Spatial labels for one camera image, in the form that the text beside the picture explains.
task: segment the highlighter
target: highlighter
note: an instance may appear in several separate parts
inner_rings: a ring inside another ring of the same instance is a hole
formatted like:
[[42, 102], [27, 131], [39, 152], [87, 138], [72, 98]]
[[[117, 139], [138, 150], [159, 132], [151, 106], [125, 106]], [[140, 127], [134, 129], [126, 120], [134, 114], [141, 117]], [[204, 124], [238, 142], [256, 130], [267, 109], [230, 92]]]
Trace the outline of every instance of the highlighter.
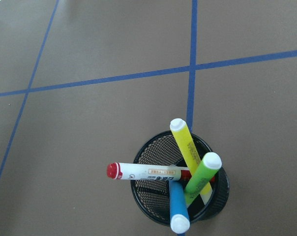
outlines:
[[170, 227], [176, 234], [183, 234], [190, 228], [190, 220], [182, 185], [169, 181]]
[[206, 184], [221, 167], [221, 158], [215, 152], [208, 152], [204, 155], [196, 172], [184, 189], [184, 197], [187, 207], [192, 204], [195, 198], [199, 195], [200, 191], [203, 190]]
[[[193, 176], [201, 162], [201, 159], [196, 146], [194, 145], [187, 123], [183, 119], [176, 118], [170, 122], [170, 130], [176, 140], [184, 161]], [[210, 183], [207, 183], [204, 186], [200, 195], [204, 205], [207, 204], [210, 196], [212, 195], [212, 187]]]

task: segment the yellow highlighter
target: yellow highlighter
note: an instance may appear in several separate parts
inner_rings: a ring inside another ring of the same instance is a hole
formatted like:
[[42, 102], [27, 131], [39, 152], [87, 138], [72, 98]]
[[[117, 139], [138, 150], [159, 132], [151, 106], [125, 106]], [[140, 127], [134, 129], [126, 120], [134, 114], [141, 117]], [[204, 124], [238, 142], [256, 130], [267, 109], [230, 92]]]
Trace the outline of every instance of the yellow highlighter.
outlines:
[[[176, 118], [170, 122], [170, 130], [177, 142], [184, 161], [193, 176], [196, 172], [201, 159], [199, 157], [196, 146], [194, 145], [187, 123], [180, 118]], [[207, 183], [200, 192], [204, 205], [207, 204], [212, 195], [212, 187]]]

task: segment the black mesh pen holder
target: black mesh pen holder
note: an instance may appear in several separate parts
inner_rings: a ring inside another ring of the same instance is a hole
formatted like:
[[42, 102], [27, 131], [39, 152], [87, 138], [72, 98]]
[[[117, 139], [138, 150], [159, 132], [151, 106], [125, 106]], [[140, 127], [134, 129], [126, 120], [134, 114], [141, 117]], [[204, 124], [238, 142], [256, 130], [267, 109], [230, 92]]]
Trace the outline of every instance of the black mesh pen holder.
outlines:
[[[199, 156], [202, 158], [212, 149], [198, 136], [191, 134]], [[151, 138], [140, 149], [133, 163], [149, 165], [172, 165], [186, 167], [183, 156], [171, 131], [162, 132]], [[163, 180], [131, 180], [133, 197], [142, 212], [151, 220], [165, 226], [170, 225], [169, 187]], [[229, 195], [229, 181], [223, 168], [211, 182], [213, 193], [204, 205], [200, 196], [189, 206], [190, 222], [206, 220], [218, 214], [225, 206]]]

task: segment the gray floor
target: gray floor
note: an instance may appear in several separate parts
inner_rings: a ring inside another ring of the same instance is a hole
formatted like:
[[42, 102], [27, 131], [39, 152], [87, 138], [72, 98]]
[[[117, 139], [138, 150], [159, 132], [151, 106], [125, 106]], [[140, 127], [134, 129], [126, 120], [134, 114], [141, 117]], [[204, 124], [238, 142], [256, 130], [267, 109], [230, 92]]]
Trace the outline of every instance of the gray floor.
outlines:
[[[174, 235], [106, 166], [186, 119], [194, 4], [57, 3], [0, 1], [0, 236]], [[202, 0], [197, 16], [193, 132], [231, 191], [186, 235], [297, 236], [297, 0]]]

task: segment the marker cap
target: marker cap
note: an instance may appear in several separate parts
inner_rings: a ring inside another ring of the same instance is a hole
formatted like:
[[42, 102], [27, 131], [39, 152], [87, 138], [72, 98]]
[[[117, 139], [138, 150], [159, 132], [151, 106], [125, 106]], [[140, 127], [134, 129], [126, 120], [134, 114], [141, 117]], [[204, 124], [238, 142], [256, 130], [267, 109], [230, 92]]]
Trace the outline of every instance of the marker cap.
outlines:
[[173, 131], [180, 131], [186, 126], [186, 122], [183, 119], [176, 118], [170, 122], [170, 129]]
[[181, 170], [181, 177], [180, 180], [189, 180], [191, 179], [191, 173], [190, 171], [186, 170]]
[[118, 175], [118, 167], [116, 163], [111, 163], [107, 166], [107, 176], [109, 178], [117, 178]]
[[208, 152], [202, 159], [204, 165], [212, 170], [218, 170], [222, 167], [222, 160], [215, 152]]
[[170, 221], [170, 227], [176, 234], [183, 234], [190, 228], [190, 221], [181, 214], [176, 214]]

